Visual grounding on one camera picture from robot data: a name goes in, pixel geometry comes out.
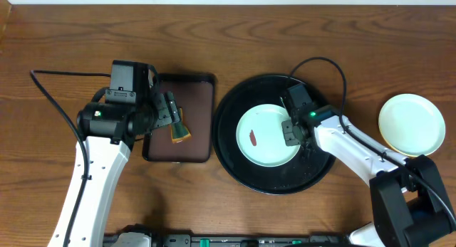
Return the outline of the green and orange sponge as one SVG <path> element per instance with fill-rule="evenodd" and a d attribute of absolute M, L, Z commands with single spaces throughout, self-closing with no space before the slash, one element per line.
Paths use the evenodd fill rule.
<path fill-rule="evenodd" d="M 188 127 L 183 122 L 183 110 L 181 107 L 178 108 L 180 121 L 170 125 L 171 140 L 173 144 L 183 142 L 191 138 L 191 133 Z"/>

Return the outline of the mint green plate front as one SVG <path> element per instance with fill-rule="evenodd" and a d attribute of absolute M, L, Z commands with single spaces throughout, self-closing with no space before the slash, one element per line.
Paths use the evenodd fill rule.
<path fill-rule="evenodd" d="M 236 128 L 237 146 L 252 163 L 261 167 L 277 167 L 289 162 L 300 146 L 287 146 L 282 122 L 288 120 L 286 109 L 263 104 L 247 110 Z"/>

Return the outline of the mint green plate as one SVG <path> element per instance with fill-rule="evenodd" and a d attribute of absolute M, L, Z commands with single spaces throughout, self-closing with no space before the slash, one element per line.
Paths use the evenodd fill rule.
<path fill-rule="evenodd" d="M 416 94 L 399 94 L 385 102 L 378 127 L 387 144 L 409 157 L 429 155 L 445 140 L 442 113 L 428 99 Z"/>
<path fill-rule="evenodd" d="M 286 109 L 263 104 L 247 110 L 236 128 L 237 146 L 252 163 L 261 167 L 277 167 L 289 162 L 300 146 L 287 146 L 282 122 L 288 120 Z"/>

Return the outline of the yellow plate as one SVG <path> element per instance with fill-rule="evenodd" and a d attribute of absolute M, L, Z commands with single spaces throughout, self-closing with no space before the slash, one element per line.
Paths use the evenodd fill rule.
<path fill-rule="evenodd" d="M 385 122 L 379 130 L 389 148 L 407 156 L 428 154 L 435 144 L 436 134 L 415 123 Z"/>

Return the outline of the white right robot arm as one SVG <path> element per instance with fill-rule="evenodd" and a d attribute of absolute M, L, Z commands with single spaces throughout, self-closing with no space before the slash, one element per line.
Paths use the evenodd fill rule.
<path fill-rule="evenodd" d="M 287 145 L 327 152 L 369 186 L 373 222 L 349 234 L 352 246 L 429 246 L 455 231 L 454 211 L 431 159 L 384 147 L 330 105 L 290 101 L 284 107 Z"/>

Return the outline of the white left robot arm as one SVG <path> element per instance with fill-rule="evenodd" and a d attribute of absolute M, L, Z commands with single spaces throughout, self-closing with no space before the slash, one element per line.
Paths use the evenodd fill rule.
<path fill-rule="evenodd" d="M 88 103 L 78 114 L 71 183 L 50 246 L 102 246 L 119 177 L 138 135 L 180 121 L 174 95 L 141 103 Z"/>

